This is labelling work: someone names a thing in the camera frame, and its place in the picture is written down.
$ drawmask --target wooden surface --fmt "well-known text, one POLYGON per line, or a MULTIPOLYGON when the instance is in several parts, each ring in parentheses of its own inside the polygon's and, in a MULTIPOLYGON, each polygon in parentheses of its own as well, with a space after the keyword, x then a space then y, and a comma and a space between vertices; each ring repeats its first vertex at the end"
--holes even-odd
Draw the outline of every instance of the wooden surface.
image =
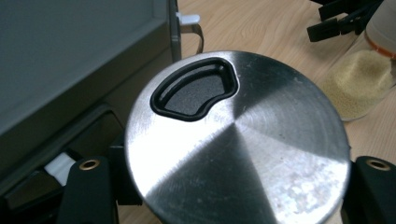
MULTIPOLYGON (((306 28, 320 22, 309 0, 178 0, 183 14, 199 14, 205 50, 259 53, 297 69, 315 83, 353 43, 354 34, 309 42, 306 28)), ((183 35, 183 56, 194 54, 195 35, 183 35)), ((369 155, 396 163, 396 90, 366 117, 345 123, 352 160, 369 155)), ((146 206, 120 207, 121 223, 160 223, 146 206)), ((341 223, 335 213, 328 223, 341 223)))

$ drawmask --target clamp screw hole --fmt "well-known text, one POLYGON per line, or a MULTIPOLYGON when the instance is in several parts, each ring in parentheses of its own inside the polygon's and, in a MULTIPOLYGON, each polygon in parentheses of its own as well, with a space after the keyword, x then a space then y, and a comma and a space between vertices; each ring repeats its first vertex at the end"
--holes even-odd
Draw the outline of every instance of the clamp screw hole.
POLYGON ((99 166, 99 164, 100 164, 99 160, 88 160, 88 161, 84 161, 79 166, 79 169, 83 171, 88 171, 96 168, 97 166, 99 166))
POLYGON ((380 170, 380 171, 389 171, 390 170, 390 167, 382 161, 367 160, 366 163, 369 166, 375 168, 376 170, 380 170))

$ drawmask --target white latch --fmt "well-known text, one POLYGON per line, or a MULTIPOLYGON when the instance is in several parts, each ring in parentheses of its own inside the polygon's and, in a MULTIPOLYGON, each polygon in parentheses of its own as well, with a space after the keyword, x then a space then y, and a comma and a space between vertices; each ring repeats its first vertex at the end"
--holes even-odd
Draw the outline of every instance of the white latch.
POLYGON ((192 15, 183 15, 181 12, 177 12, 176 15, 178 16, 178 20, 180 21, 180 25, 193 25, 198 24, 201 20, 201 17, 196 14, 192 15))
POLYGON ((61 153, 55 159, 50 161, 44 169, 55 177, 56 180, 65 186, 67 182, 67 177, 69 176, 70 168, 75 163, 75 161, 70 158, 66 153, 61 153))

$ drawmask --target brushed stainless steel lid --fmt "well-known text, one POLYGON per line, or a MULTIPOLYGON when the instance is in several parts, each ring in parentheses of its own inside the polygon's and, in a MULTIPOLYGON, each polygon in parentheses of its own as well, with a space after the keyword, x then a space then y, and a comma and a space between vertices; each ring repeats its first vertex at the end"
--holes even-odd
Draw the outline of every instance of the brushed stainless steel lid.
POLYGON ((342 121, 296 70, 239 51, 190 57, 141 92, 131 178, 164 223, 318 223, 349 175, 342 121))

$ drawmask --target metal lid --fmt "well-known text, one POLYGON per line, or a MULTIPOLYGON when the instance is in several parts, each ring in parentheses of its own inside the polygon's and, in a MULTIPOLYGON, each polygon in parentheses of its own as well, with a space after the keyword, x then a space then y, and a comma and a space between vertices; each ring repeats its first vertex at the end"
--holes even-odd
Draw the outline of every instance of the metal lid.
POLYGON ((246 52, 164 69, 135 102, 125 144, 131 177, 164 223, 317 223, 340 203, 349 174, 347 136, 328 99, 296 70, 246 52), (216 82, 223 90, 202 100, 216 82), (196 98, 201 107, 177 110, 196 98))

